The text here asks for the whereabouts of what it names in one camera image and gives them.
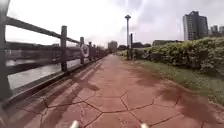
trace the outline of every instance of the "shrub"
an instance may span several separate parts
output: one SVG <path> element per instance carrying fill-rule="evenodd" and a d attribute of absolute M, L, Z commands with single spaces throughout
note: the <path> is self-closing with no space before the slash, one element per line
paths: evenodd
<path fill-rule="evenodd" d="M 224 76 L 224 38 L 203 38 L 134 49 L 134 54 L 136 59 L 147 59 Z"/>

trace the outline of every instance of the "grass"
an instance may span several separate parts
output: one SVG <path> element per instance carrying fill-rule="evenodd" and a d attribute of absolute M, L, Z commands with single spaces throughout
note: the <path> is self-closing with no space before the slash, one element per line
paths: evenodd
<path fill-rule="evenodd" d="M 171 79 L 188 89 L 194 90 L 200 95 L 207 96 L 213 102 L 224 106 L 224 80 L 162 63 L 144 60 L 137 62 L 141 66 Z"/>

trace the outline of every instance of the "cloud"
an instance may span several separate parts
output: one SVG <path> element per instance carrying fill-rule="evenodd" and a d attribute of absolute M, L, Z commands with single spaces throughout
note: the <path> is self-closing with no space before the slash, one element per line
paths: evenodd
<path fill-rule="evenodd" d="M 11 0 L 10 6 L 9 16 L 58 33 L 61 25 L 67 25 L 69 37 L 84 36 L 101 45 L 110 40 L 126 44 L 126 14 L 132 17 L 134 40 L 143 43 L 183 40 L 182 17 L 193 10 L 207 16 L 209 26 L 224 25 L 224 0 Z M 7 39 L 19 35 L 20 40 L 54 42 L 18 32 L 8 30 Z"/>

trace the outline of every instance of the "tree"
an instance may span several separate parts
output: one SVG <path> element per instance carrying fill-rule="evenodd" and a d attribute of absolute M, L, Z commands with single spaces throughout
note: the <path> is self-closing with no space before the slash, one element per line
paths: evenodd
<path fill-rule="evenodd" d="M 133 43 L 132 47 L 133 48 L 143 48 L 144 45 L 141 42 L 136 42 L 136 43 Z"/>
<path fill-rule="evenodd" d="M 149 44 L 149 43 L 146 43 L 146 44 L 144 44 L 144 47 L 146 48 L 146 47 L 151 47 L 152 45 L 151 44 Z"/>
<path fill-rule="evenodd" d="M 123 50 L 126 50 L 127 49 L 127 46 L 126 45 L 119 45 L 117 50 L 118 51 L 123 51 Z"/>

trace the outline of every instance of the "wooden fence post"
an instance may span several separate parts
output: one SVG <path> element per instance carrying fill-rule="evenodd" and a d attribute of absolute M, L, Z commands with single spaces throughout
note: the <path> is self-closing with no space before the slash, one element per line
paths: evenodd
<path fill-rule="evenodd" d="M 80 37 L 80 48 L 84 44 L 84 37 Z M 84 56 L 81 53 L 80 64 L 84 64 Z"/>
<path fill-rule="evenodd" d="M 92 42 L 89 42 L 89 61 L 92 61 Z"/>
<path fill-rule="evenodd" d="M 61 70 L 67 72 L 67 54 L 66 54 L 67 26 L 61 27 Z"/>
<path fill-rule="evenodd" d="M 130 56 L 131 60 L 133 59 L 133 34 L 130 34 L 130 42 L 131 42 L 131 47 L 130 47 Z"/>
<path fill-rule="evenodd" d="M 0 101 L 10 97 L 12 95 L 9 81 L 7 77 L 6 70 L 6 58 L 5 58 L 5 26 L 7 21 L 7 11 L 8 11 L 8 3 L 0 2 L 0 81 L 1 81 L 1 89 L 0 89 Z"/>
<path fill-rule="evenodd" d="M 93 59 L 96 60 L 96 45 L 93 45 Z"/>

